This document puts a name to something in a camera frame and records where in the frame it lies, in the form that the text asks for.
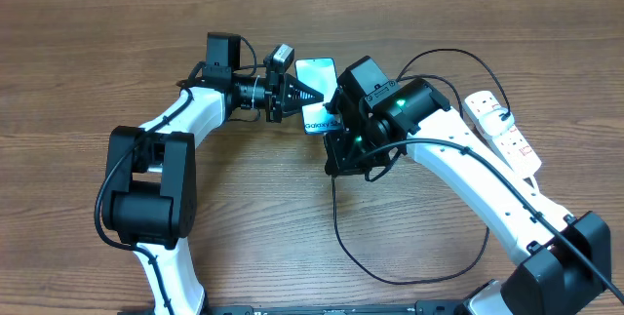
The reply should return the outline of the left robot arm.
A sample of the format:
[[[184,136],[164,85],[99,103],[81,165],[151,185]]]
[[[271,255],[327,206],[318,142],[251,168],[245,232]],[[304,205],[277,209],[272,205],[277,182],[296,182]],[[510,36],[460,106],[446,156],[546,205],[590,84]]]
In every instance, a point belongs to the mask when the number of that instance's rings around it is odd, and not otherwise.
[[[110,134],[95,227],[105,244],[138,258],[155,300],[152,314],[211,311],[188,242],[200,143],[237,108],[262,110],[267,121],[279,123],[323,99],[288,73],[292,47],[280,44],[264,60],[243,66],[246,42],[238,34],[209,33],[205,58],[177,83],[178,99],[153,120]]]

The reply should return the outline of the blue Galaxy smartphone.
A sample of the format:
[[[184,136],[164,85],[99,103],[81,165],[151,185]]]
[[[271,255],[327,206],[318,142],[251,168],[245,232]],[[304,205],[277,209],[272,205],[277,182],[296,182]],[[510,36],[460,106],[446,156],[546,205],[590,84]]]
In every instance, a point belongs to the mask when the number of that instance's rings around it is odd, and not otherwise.
[[[295,62],[295,71],[300,82],[323,95],[322,101],[302,107],[304,132],[307,135],[321,135],[341,130],[340,116],[329,113],[325,108],[337,87],[333,59],[299,59]]]

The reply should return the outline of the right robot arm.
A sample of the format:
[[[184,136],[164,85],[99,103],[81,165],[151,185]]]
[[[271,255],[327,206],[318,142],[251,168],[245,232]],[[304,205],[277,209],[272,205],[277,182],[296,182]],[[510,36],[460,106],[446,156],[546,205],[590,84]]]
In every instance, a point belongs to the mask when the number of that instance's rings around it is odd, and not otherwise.
[[[575,217],[485,146],[423,78],[400,86],[365,56],[337,78],[328,105],[344,128],[324,137],[331,177],[367,176],[409,156],[444,181],[486,224],[515,264],[454,306],[456,314],[576,314],[611,281],[611,238],[592,212]]]

